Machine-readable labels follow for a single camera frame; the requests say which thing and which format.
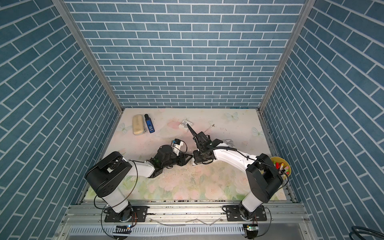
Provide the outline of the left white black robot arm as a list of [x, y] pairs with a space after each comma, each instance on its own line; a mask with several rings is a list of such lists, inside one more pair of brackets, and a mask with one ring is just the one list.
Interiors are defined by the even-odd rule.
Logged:
[[120, 183], [126, 176], [155, 178], [163, 169], [172, 166], [184, 166], [193, 155], [175, 152], [175, 148], [164, 145], [158, 149], [156, 155], [145, 161], [127, 160], [115, 151], [100, 160], [85, 174], [85, 179], [115, 213], [123, 212], [129, 205], [128, 197], [119, 189]]

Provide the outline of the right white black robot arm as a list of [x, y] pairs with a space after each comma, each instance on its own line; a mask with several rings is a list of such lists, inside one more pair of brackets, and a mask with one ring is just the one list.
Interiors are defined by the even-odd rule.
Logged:
[[246, 154], [221, 140], [211, 140], [204, 132], [196, 133], [191, 130], [191, 133], [197, 145], [197, 150], [194, 151], [196, 165], [221, 161], [247, 175], [250, 192], [239, 204], [242, 215], [246, 218], [249, 219], [260, 205], [268, 203], [283, 185], [282, 173], [273, 166], [268, 155]]

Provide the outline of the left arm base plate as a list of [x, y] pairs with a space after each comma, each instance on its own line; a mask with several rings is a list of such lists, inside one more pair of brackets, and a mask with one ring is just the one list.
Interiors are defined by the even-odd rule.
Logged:
[[145, 222], [148, 213], [147, 206], [131, 206], [128, 205], [120, 213], [116, 213], [112, 208], [103, 211], [106, 223], [141, 223]]

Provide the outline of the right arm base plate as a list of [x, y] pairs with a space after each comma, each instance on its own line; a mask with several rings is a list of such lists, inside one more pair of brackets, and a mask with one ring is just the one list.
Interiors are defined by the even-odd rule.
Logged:
[[263, 205], [260, 205], [253, 212], [249, 212], [245, 207], [239, 205], [224, 205], [222, 210], [226, 213], [228, 222], [240, 221], [266, 221], [266, 211]]

